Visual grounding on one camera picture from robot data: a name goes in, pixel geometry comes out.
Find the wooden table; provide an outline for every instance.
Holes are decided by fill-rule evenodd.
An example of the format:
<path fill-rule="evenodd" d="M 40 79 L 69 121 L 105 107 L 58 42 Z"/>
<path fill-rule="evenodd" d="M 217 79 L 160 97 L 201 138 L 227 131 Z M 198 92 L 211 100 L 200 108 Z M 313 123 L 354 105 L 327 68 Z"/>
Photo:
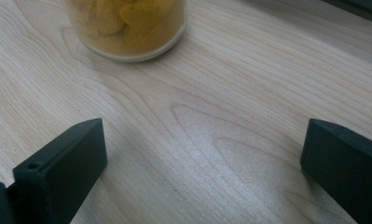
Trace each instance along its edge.
<path fill-rule="evenodd" d="M 0 181 L 94 118 L 109 163 L 72 223 L 353 223 L 299 159 L 310 118 L 372 139 L 372 21 L 190 0 L 173 49 L 123 64 L 80 43 L 60 0 L 0 0 Z"/>

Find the glass jar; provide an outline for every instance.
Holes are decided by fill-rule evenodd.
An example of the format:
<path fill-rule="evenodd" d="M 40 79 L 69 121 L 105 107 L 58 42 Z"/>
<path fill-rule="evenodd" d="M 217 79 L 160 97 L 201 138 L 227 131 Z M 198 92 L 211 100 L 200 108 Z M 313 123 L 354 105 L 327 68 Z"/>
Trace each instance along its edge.
<path fill-rule="evenodd" d="M 186 0 L 63 0 L 78 37 L 119 62 L 140 62 L 172 47 L 186 27 Z"/>

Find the screw hole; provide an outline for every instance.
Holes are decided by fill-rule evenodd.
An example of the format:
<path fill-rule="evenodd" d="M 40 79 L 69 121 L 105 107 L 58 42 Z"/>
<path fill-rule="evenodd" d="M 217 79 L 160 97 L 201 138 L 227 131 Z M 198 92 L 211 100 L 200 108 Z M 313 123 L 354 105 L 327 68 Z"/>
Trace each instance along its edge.
<path fill-rule="evenodd" d="M 40 163 L 34 162 L 28 166 L 29 170 L 37 169 L 40 166 Z"/>

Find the table surface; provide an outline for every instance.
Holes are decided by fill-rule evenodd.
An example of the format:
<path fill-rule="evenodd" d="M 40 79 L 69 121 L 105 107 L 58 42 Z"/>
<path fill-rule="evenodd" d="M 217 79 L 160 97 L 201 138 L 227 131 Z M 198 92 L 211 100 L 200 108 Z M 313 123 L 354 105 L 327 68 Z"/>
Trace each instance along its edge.
<path fill-rule="evenodd" d="M 318 0 L 190 0 L 168 52 L 114 63 L 60 0 L 0 0 L 0 181 L 103 118 L 72 223 L 353 223 L 299 165 L 310 118 L 372 140 L 372 21 Z"/>

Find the black plastic block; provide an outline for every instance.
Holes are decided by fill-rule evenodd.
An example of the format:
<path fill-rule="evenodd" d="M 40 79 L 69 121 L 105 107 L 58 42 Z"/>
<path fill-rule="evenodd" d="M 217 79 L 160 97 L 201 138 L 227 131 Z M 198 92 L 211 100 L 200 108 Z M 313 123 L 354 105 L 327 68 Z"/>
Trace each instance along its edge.
<path fill-rule="evenodd" d="M 323 0 L 335 7 L 372 21 L 372 0 Z"/>
<path fill-rule="evenodd" d="M 311 119 L 301 166 L 358 223 L 372 223 L 371 140 Z"/>
<path fill-rule="evenodd" d="M 79 123 L 13 173 L 20 195 L 44 223 L 70 223 L 107 164 L 101 119 Z"/>

